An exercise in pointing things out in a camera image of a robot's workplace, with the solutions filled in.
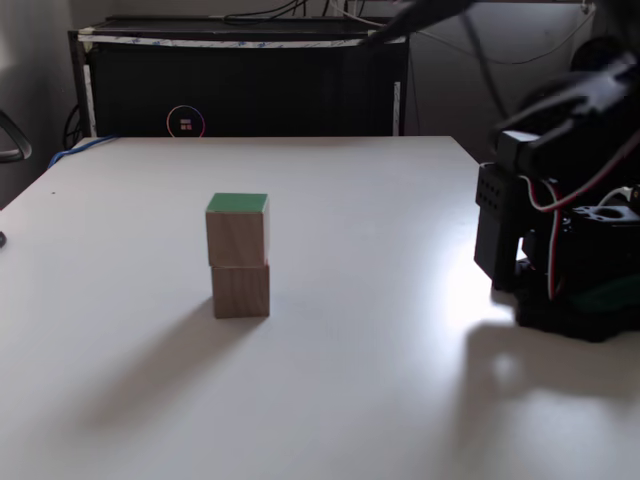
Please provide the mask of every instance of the blue cable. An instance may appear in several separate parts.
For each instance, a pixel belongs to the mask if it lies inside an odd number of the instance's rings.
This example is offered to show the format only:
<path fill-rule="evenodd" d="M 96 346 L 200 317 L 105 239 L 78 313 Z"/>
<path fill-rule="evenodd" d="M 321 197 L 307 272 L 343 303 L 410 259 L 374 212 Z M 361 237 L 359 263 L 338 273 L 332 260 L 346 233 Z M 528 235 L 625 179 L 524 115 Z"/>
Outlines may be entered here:
<path fill-rule="evenodd" d="M 89 142 L 86 145 L 83 145 L 81 147 L 78 148 L 72 148 L 71 150 L 66 150 L 64 152 L 60 152 L 60 153 L 56 153 L 55 156 L 51 159 L 51 162 L 49 163 L 49 167 L 47 168 L 47 170 L 51 167 L 53 167 L 56 163 L 58 163 L 58 160 L 60 160 L 62 157 L 66 157 L 67 155 L 75 155 L 76 153 L 80 153 L 80 152 L 84 152 L 85 150 L 90 149 L 91 147 L 98 145 L 100 143 L 106 142 L 108 140 L 113 140 L 114 138 L 118 138 L 117 135 L 109 135 L 108 137 L 104 137 L 104 138 L 99 138 L 98 140 L 94 140 L 93 142 Z"/>

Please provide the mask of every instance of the wooden block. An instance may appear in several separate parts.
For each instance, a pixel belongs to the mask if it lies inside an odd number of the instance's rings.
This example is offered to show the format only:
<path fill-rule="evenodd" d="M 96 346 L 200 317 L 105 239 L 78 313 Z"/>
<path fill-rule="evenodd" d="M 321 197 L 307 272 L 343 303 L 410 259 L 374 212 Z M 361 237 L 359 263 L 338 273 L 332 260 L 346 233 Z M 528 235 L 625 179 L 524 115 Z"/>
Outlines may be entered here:
<path fill-rule="evenodd" d="M 258 268 L 212 268 L 216 318 L 268 317 L 269 265 Z"/>
<path fill-rule="evenodd" d="M 217 193 L 207 208 L 209 265 L 263 267 L 269 251 L 269 197 Z"/>

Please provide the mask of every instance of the green-topped wooden block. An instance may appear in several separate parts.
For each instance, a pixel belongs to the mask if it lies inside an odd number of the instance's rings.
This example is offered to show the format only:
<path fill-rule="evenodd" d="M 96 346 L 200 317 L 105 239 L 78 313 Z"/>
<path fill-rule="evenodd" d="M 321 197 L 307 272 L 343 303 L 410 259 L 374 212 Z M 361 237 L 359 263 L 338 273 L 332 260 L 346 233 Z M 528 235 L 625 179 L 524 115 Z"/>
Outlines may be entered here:
<path fill-rule="evenodd" d="M 207 207 L 209 264 L 264 267 L 269 250 L 269 196 L 216 193 Z"/>

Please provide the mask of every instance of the circular logo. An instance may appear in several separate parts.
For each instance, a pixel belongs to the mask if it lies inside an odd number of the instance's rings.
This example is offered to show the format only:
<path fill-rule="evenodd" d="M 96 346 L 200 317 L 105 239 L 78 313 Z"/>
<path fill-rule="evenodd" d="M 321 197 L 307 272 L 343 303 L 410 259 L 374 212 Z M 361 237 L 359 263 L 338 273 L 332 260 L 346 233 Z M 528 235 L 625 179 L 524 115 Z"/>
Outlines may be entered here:
<path fill-rule="evenodd" d="M 167 131 L 172 137 L 204 137 L 202 114 L 189 105 L 179 105 L 167 115 Z"/>

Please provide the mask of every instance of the table surface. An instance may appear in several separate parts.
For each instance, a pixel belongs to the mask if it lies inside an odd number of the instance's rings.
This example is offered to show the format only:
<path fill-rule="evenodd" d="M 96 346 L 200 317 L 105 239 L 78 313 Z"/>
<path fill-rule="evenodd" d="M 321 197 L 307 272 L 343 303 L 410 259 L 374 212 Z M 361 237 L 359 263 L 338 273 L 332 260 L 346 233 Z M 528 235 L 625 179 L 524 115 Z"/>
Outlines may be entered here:
<path fill-rule="evenodd" d="M 640 341 L 513 326 L 450 138 L 127 139 L 2 212 L 0 478 L 637 479 Z M 204 210 L 272 208 L 272 316 L 212 317 Z"/>

